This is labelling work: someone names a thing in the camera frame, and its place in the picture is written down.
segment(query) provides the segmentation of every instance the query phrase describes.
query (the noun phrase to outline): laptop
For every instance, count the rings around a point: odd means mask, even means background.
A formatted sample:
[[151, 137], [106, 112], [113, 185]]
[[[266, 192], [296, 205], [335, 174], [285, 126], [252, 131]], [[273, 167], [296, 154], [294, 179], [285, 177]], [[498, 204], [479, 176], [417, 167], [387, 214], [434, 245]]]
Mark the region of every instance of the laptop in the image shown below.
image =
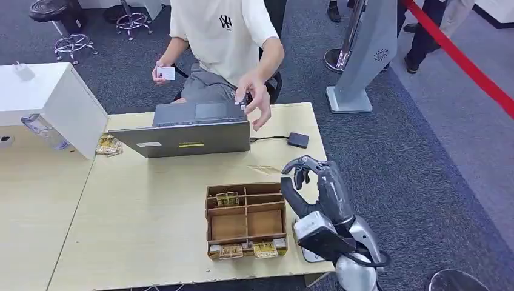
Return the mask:
[[250, 150], [250, 123], [234, 102], [158, 105], [152, 127], [108, 133], [146, 158]]

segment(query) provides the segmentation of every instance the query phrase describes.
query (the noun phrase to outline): cardboard organizer box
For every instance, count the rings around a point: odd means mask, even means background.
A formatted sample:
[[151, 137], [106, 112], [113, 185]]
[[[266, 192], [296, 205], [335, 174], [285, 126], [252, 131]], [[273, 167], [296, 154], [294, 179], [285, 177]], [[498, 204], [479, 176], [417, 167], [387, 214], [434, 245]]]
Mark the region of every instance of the cardboard organizer box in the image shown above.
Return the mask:
[[207, 187], [207, 255], [271, 258], [287, 251], [280, 183]]

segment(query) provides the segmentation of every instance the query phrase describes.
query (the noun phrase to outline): trousers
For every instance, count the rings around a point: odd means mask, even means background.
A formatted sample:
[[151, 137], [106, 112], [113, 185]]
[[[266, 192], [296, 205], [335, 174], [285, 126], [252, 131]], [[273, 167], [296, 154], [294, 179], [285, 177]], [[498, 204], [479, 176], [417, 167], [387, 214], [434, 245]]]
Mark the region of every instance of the trousers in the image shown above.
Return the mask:
[[452, 37], [455, 30], [466, 20], [474, 5], [475, 0], [450, 0], [441, 21], [441, 31], [449, 38]]
[[[447, 1], [441, 2], [440, 0], [425, 0], [425, 3], [423, 3], [423, 12], [437, 26], [441, 25], [444, 10], [446, 9], [446, 2]], [[405, 22], [406, 11], [407, 7], [405, 7], [402, 0], [398, 0], [397, 35], [400, 34], [403, 23]], [[414, 39], [412, 40], [412, 46], [407, 54], [407, 58], [413, 65], [418, 66], [423, 62], [434, 45], [434, 39], [423, 28], [423, 26], [418, 25], [416, 32], [414, 33]]]

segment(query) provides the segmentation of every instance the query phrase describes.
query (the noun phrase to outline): black cable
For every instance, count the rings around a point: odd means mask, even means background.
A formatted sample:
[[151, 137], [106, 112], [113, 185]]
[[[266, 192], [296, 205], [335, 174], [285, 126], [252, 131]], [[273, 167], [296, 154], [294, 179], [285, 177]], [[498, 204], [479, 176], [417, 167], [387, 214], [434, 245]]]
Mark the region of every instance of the black cable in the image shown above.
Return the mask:
[[274, 138], [285, 138], [289, 139], [289, 136], [268, 136], [266, 138], [250, 138], [250, 142], [262, 141], [264, 139], [274, 139]]
[[380, 254], [381, 254], [381, 256], [383, 256], [385, 258], [385, 260], [380, 263], [365, 262], [363, 260], [355, 258], [354, 256], [351, 255], [351, 253], [344, 253], [343, 255], [346, 256], [348, 259], [350, 259], [364, 267], [382, 268], [382, 267], [389, 265], [391, 263], [391, 256], [389, 256], [389, 254], [384, 252], [383, 250], [380, 251]]

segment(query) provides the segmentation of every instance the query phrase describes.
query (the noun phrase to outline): office chair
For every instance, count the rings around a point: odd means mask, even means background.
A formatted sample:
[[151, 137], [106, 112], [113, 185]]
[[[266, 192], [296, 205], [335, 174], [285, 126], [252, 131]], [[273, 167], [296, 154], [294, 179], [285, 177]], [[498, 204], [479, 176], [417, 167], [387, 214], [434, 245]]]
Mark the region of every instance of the office chair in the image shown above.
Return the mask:
[[[282, 37], [282, 25], [284, 23], [284, 14], [285, 14], [285, 5], [287, 0], [264, 0], [264, 4], [266, 5], [266, 9], [268, 10], [268, 14], [270, 15], [270, 20], [278, 34], [278, 37]], [[262, 56], [262, 49], [259, 48], [259, 56]], [[184, 73], [180, 68], [176, 65], [175, 71], [182, 75], [184, 78], [188, 78], [189, 76]], [[275, 104], [278, 99], [278, 95], [282, 90], [282, 76], [280, 72], [277, 71], [271, 79], [266, 82], [266, 88], [268, 89], [268, 93], [270, 94], [270, 103]], [[182, 98], [182, 91], [180, 91], [176, 96], [174, 101]]]
[[[74, 53], [82, 49], [89, 49], [93, 55], [98, 52], [93, 47], [89, 36], [79, 32], [82, 25], [78, 2], [66, 0], [38, 0], [30, 6], [28, 15], [38, 22], [52, 22], [61, 37], [55, 42], [53, 48], [58, 61], [62, 60], [62, 54], [68, 54], [74, 65], [79, 61], [75, 59]], [[69, 32], [64, 23], [76, 25], [75, 30]]]

